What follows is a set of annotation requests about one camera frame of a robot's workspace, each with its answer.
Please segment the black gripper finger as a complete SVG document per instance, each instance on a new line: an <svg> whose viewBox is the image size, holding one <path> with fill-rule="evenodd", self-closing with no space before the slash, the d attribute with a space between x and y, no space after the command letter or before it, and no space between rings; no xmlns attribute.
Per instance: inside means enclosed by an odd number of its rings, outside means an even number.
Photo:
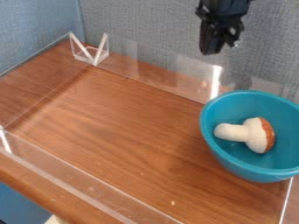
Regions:
<svg viewBox="0 0 299 224"><path fill-rule="evenodd" d="M200 23L200 52L203 55L216 52L215 26L207 21Z"/></svg>
<svg viewBox="0 0 299 224"><path fill-rule="evenodd" d="M226 44L231 44L234 35L228 30L214 29L210 35L210 54L220 52Z"/></svg>

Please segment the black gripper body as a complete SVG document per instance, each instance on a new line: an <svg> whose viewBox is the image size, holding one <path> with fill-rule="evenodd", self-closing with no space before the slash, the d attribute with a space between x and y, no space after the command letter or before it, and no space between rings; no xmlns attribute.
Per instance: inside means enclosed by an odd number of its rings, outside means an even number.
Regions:
<svg viewBox="0 0 299 224"><path fill-rule="evenodd" d="M200 0L195 14L200 22L214 24L215 29L228 30L234 35L230 47L239 42L240 33L244 31L242 17L248 13L251 0Z"/></svg>

